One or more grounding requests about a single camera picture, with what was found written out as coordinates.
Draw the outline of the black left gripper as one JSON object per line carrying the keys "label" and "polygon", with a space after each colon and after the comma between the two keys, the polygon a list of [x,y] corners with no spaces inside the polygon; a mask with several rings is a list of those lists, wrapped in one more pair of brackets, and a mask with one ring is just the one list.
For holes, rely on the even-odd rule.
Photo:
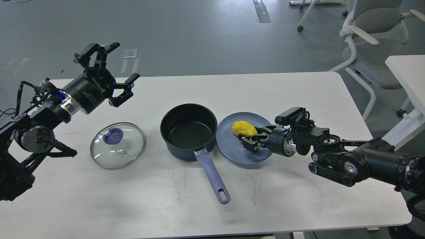
{"label": "black left gripper", "polygon": [[[80,64],[84,72],[64,86],[62,90],[79,103],[87,115],[107,98],[110,106],[119,107],[133,96],[132,88],[140,75],[134,73],[124,83],[115,83],[115,78],[106,69],[108,54],[120,45],[119,42],[105,46],[90,43],[81,53],[73,55],[73,61]],[[90,66],[91,56],[95,53],[97,55],[94,66]],[[112,97],[115,89],[123,90],[123,92]]]}

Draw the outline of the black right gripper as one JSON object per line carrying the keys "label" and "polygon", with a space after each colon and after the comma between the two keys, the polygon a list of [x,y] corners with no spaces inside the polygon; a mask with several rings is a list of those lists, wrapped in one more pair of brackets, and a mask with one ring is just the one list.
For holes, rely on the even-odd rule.
{"label": "black right gripper", "polygon": [[296,153],[296,145],[291,136],[291,129],[276,128],[275,125],[251,127],[244,134],[239,134],[238,139],[243,147],[252,153],[260,148],[269,149],[272,153],[283,156],[293,156]]}

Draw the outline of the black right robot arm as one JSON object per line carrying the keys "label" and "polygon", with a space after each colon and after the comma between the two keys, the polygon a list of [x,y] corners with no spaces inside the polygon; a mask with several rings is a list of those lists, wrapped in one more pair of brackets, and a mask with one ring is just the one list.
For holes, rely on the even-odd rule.
{"label": "black right robot arm", "polygon": [[328,128],[316,127],[302,107],[292,107],[276,116],[275,124],[255,130],[255,134],[237,133],[243,147],[252,153],[260,148],[287,157],[311,153],[309,171],[343,186],[372,178],[393,185],[397,192],[412,192],[415,196],[406,203],[408,211],[424,220],[424,212],[416,208],[424,202],[424,157],[396,153],[395,147],[380,137],[342,140]]}

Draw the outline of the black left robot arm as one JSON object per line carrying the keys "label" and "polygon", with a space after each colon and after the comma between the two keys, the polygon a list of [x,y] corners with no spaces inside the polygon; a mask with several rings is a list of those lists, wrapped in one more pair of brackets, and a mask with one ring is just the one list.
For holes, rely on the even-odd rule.
{"label": "black left robot arm", "polygon": [[139,74],[117,83],[106,68],[107,56],[120,43],[89,44],[74,62],[84,71],[63,88],[44,79],[39,86],[21,81],[17,91],[15,116],[1,127],[0,199],[13,201],[33,186],[33,172],[46,157],[76,156],[77,151],[58,141],[54,129],[69,123],[81,111],[90,114],[105,100],[121,106],[133,96]]}

